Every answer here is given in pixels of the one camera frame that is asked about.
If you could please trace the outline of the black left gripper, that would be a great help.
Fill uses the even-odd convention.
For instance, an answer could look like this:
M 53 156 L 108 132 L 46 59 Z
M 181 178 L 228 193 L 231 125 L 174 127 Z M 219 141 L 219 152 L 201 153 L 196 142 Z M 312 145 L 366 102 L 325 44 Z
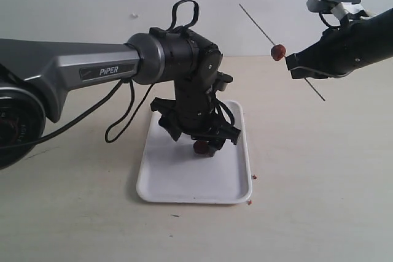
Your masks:
M 175 99 L 154 98 L 151 111 L 159 112 L 159 125 L 173 139 L 188 134 L 194 140 L 208 142 L 208 156 L 213 157 L 222 149 L 226 141 L 236 145 L 241 130 L 233 126 L 233 115 L 225 104 L 217 99 L 216 92 L 224 91 L 233 77 L 223 72 L 215 72 L 204 78 L 176 79 Z M 220 109 L 230 117 L 227 122 Z

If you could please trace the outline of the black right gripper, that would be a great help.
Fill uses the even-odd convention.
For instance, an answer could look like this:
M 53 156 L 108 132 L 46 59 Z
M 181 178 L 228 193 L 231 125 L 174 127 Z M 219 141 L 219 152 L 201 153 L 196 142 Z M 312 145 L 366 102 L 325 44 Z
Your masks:
M 368 66 L 362 47 L 366 24 L 367 20 L 353 21 L 304 50 L 287 55 L 286 66 L 292 78 L 342 78 Z

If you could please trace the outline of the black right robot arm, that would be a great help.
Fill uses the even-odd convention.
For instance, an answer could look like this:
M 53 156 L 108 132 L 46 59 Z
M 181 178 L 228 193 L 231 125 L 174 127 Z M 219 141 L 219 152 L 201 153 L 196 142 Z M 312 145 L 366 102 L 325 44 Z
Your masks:
M 326 29 L 316 43 L 287 56 L 286 66 L 293 79 L 338 79 L 389 58 L 392 9 L 339 29 Z

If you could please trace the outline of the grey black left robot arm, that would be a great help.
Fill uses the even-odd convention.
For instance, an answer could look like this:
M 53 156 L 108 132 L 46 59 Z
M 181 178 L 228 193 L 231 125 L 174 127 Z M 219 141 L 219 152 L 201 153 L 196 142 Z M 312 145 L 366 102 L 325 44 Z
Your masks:
M 216 93 L 232 82 L 219 71 L 218 46 L 188 28 L 151 28 L 124 44 L 1 40 L 1 167 L 26 156 L 44 135 L 46 121 L 57 122 L 68 93 L 106 82 L 152 88 L 173 82 L 174 99 L 155 98 L 159 125 L 173 140 L 186 134 L 208 156 L 241 131 Z

